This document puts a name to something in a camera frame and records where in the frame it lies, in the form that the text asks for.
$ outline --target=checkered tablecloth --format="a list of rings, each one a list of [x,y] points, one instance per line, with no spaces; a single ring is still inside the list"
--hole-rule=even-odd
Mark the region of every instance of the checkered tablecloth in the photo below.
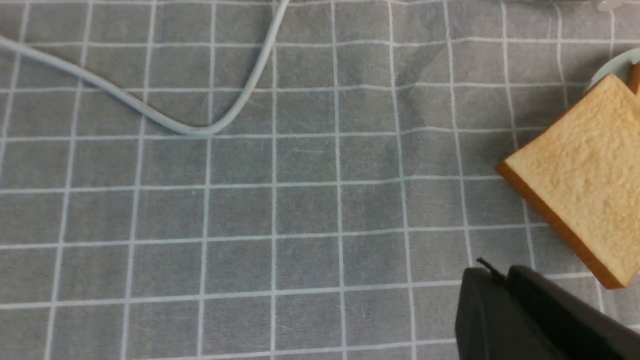
[[[0,33],[190,124],[275,2],[0,0]],[[525,264],[640,329],[492,167],[640,42],[640,4],[292,1],[258,89],[171,134],[0,50],[0,357],[456,359],[462,270]]]

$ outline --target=white cable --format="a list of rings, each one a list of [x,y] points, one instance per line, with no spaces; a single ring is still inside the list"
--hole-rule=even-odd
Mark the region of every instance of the white cable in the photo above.
[[[276,41],[276,35],[278,34],[278,29],[280,28],[280,24],[282,23],[282,18],[284,17],[285,10],[287,9],[287,5],[289,4],[289,0],[280,0],[280,4],[274,14],[273,20],[271,21],[271,25],[269,26],[269,30],[267,31],[267,36],[264,39],[264,44],[262,45],[262,50],[260,50],[260,54],[258,55],[258,60],[255,62],[255,66],[253,71],[251,72],[251,76],[249,80],[246,82],[244,89],[240,93],[240,96],[237,98],[234,105],[229,109],[229,111],[222,116],[217,122],[208,125],[208,126],[190,126],[187,124],[183,124],[176,120],[167,117],[158,111],[152,109],[147,106],[144,102],[133,97],[131,94],[117,87],[110,81],[107,81],[100,76],[87,71],[77,65],[74,65],[66,60],[62,60],[61,58],[57,58],[53,55],[49,55],[33,49],[24,44],[20,44],[13,40],[7,39],[0,35],[0,47],[7,48],[9,50],[15,51],[16,53],[27,56],[34,60],[41,61],[46,63],[56,69],[60,69],[62,71],[68,72],[69,74],[75,75],[82,80],[85,80],[103,90],[113,95],[117,99],[120,99],[122,102],[131,106],[135,110],[138,110],[142,115],[146,118],[151,119],[158,124],[167,127],[175,131],[176,133],[191,135],[191,136],[202,136],[206,137],[209,135],[213,135],[219,133],[222,129],[224,129],[227,125],[231,124],[231,122],[236,118],[238,113],[242,110],[244,105],[246,104],[249,96],[255,89],[258,80],[260,79],[260,75],[264,70],[264,66],[267,64],[269,60],[269,53],[273,48],[273,44]]]

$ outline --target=grid pattern fabric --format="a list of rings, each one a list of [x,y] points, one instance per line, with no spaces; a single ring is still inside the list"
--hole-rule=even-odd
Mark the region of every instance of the grid pattern fabric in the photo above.
[[[276,2],[0,0],[0,33],[208,124]],[[171,134],[0,50],[0,354],[456,359],[461,272],[524,264],[640,329],[496,162],[640,43],[640,4],[292,1],[247,107]]]

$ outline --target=bread slice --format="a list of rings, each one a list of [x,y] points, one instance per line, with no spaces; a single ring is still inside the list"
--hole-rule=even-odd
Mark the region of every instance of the bread slice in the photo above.
[[[640,268],[639,101],[608,75],[496,166],[609,289]]]

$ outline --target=black object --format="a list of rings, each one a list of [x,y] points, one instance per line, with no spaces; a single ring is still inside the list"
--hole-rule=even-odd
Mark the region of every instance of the black object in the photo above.
[[[456,340],[461,360],[639,360],[640,334],[526,266],[468,268]]]

